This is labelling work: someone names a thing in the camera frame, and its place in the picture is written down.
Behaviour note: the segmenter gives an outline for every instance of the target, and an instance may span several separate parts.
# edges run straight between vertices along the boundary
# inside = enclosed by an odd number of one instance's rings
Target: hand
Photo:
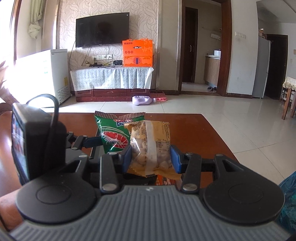
[[[14,229],[22,223],[22,217],[17,210],[15,199],[19,190],[0,197],[0,215],[8,230]]]

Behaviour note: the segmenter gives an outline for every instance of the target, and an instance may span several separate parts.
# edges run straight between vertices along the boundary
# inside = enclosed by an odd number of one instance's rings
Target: display screen
[[[129,39],[129,12],[76,19],[76,47],[120,44]]]
[[[12,115],[12,151],[15,154],[17,167],[22,169],[22,173],[29,179],[28,166],[25,156],[25,139],[24,132],[18,123],[15,115]]]

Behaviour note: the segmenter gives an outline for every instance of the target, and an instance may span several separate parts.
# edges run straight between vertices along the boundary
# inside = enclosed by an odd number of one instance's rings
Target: round black disc
[[[229,172],[204,191],[206,206],[219,218],[239,225],[275,220],[284,205],[284,194],[273,182],[250,172]]]
[[[24,185],[16,198],[25,219],[45,224],[73,221],[90,211],[95,202],[93,187],[75,173],[43,175]]]

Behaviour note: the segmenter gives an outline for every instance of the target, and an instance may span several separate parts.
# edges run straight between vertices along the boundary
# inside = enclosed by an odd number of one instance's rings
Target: red shrimp illustration
[[[104,131],[102,136],[106,142],[115,144],[114,147],[123,149],[128,145],[128,139],[122,134],[111,131]]]

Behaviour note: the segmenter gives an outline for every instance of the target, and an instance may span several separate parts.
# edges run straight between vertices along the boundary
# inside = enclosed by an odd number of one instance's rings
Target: orange cardboard box
[[[152,67],[153,56],[124,56],[125,67]]]
[[[123,61],[124,66],[153,66],[153,42],[151,39],[124,40]]]

